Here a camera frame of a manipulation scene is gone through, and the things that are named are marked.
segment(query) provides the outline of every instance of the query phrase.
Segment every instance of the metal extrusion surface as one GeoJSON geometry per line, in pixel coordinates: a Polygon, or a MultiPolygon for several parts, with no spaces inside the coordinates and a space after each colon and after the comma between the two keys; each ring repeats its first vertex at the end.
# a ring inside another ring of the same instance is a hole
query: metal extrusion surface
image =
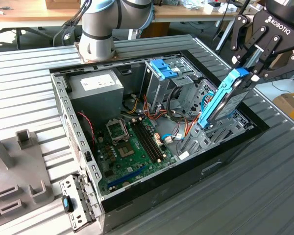
{"type": "MultiPolygon", "coordinates": [[[[187,49],[220,80],[229,69],[189,35],[115,45],[122,58],[187,49]]],[[[37,133],[56,195],[52,203],[0,226],[0,235],[38,234],[42,229],[73,234],[59,181],[78,166],[58,117],[48,69],[79,63],[71,46],[0,53],[0,138],[26,128],[37,133]]],[[[259,93],[250,92],[245,103],[271,130],[227,168],[109,234],[294,234],[294,125],[259,93]]],[[[95,235],[98,224],[80,233],[95,235]]]]}

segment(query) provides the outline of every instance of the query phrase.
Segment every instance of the cardboard box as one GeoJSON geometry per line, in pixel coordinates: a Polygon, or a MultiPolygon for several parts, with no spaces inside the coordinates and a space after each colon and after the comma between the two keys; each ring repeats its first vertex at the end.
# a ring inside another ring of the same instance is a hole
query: cardboard box
{"type": "Polygon", "coordinates": [[[47,9],[79,9],[80,0],[45,0],[47,9]]]}
{"type": "Polygon", "coordinates": [[[294,120],[294,93],[279,95],[273,103],[294,120]]]}

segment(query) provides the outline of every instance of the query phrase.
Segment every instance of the desk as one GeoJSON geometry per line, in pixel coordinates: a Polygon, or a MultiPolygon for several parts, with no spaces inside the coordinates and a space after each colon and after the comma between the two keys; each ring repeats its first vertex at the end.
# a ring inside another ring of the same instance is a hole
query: desk
{"type": "MultiPolygon", "coordinates": [[[[45,0],[0,0],[0,7],[10,6],[13,10],[4,10],[6,15],[0,15],[0,27],[39,27],[39,26],[61,26],[64,21],[71,18],[77,10],[47,9],[45,0]]],[[[234,17],[237,12],[227,13],[225,21],[230,21],[220,43],[230,32],[234,17]]],[[[153,22],[192,22],[192,21],[220,21],[222,13],[213,12],[207,14],[203,8],[189,10],[184,6],[155,6],[155,20],[153,22]]],[[[138,36],[136,30],[130,30],[128,39],[138,36]]]]}
{"type": "MultiPolygon", "coordinates": [[[[116,50],[123,58],[189,50],[219,79],[229,69],[188,35],[118,41],[116,50]]],[[[78,64],[74,46],[0,53],[0,139],[25,128],[37,133],[57,198],[0,226],[0,235],[73,235],[59,181],[76,173],[78,164],[55,107],[48,69],[78,64]]],[[[108,234],[294,234],[294,126],[257,91],[245,103],[272,127],[261,139],[223,171],[108,234]]],[[[93,223],[79,234],[97,235],[98,227],[93,223]]]]}

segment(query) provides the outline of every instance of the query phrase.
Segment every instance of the motherboard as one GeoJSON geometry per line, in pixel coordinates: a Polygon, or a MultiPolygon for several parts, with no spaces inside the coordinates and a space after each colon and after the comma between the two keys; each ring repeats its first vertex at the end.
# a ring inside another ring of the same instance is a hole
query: motherboard
{"type": "Polygon", "coordinates": [[[126,187],[176,162],[157,136],[147,118],[136,122],[113,120],[96,132],[102,195],[126,187]]]}

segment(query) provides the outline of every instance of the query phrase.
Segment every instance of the wooden table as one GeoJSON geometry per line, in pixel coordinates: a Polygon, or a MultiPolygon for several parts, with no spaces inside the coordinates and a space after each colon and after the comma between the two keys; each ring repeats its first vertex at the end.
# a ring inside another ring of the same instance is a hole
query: wooden table
{"type": "MultiPolygon", "coordinates": [[[[2,6],[10,6],[13,10],[3,10],[5,15],[0,15],[0,28],[61,26],[77,12],[77,10],[47,9],[45,0],[0,0],[0,7],[2,6]]],[[[230,32],[236,15],[236,12],[225,15],[224,21],[230,21],[230,23],[217,49],[230,32]]],[[[155,6],[155,20],[153,22],[220,21],[222,17],[223,14],[219,12],[207,14],[203,8],[190,10],[184,6],[162,5],[155,6]]],[[[138,35],[136,30],[131,29],[128,39],[134,39],[138,35]]]]}

